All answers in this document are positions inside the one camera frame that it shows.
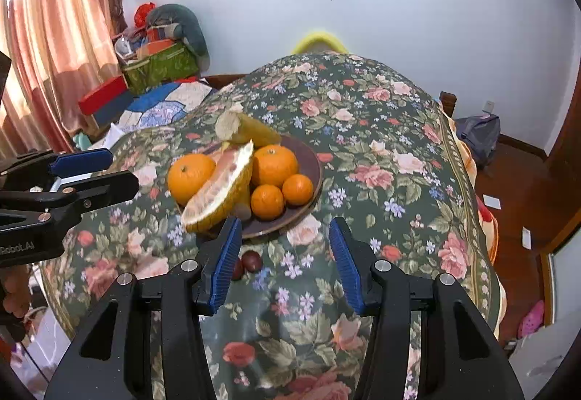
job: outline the tangerine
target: tangerine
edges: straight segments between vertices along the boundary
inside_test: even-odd
[[[274,185],[282,188],[284,181],[298,172],[298,160],[284,146],[272,144],[255,152],[252,168],[254,185]]]
[[[291,205],[304,205],[313,196],[313,183],[303,174],[294,174],[283,183],[283,195]]]
[[[271,221],[278,218],[285,209],[285,198],[280,188],[264,184],[256,187],[252,192],[251,208],[258,218]]]
[[[167,189],[173,199],[186,206],[211,177],[216,163],[205,154],[186,154],[175,161],[167,173]]]

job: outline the bed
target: bed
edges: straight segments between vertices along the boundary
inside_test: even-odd
[[[279,400],[352,396],[371,320],[347,305],[328,226],[342,215],[358,239],[405,272],[448,271],[497,331],[504,294],[490,262],[496,221],[474,193],[476,169],[454,122],[429,94],[389,67],[331,52],[271,62],[223,87],[174,123],[135,131],[111,149],[108,172],[131,170],[130,202],[86,214],[45,262],[49,303],[72,336],[82,316],[122,272],[164,274],[195,256],[166,174],[179,156],[215,142],[214,123],[235,106],[308,142],[324,172],[312,211],[293,227],[252,239],[264,267],[232,283],[226,304],[201,322],[217,398]],[[152,324],[156,399],[164,398],[159,316]],[[415,398],[419,316],[413,315],[406,399]]]

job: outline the green bag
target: green bag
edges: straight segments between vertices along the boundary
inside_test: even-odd
[[[129,90],[134,95],[145,93],[165,82],[173,82],[196,74],[196,57],[179,42],[138,62],[121,67]]]

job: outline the wooden bed frame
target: wooden bed frame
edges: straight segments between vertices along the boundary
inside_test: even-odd
[[[246,74],[224,74],[221,76],[207,76],[204,78],[208,81],[210,86],[220,89],[228,84],[231,84],[234,82],[234,80],[238,80],[242,77],[246,77]],[[454,107],[456,106],[455,94],[449,92],[440,92],[440,101],[442,102],[444,113],[452,118]]]

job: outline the blue patterned cloth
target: blue patterned cloth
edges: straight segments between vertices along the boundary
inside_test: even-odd
[[[164,126],[185,117],[216,90],[202,82],[170,82],[136,98],[119,118],[125,133]]]

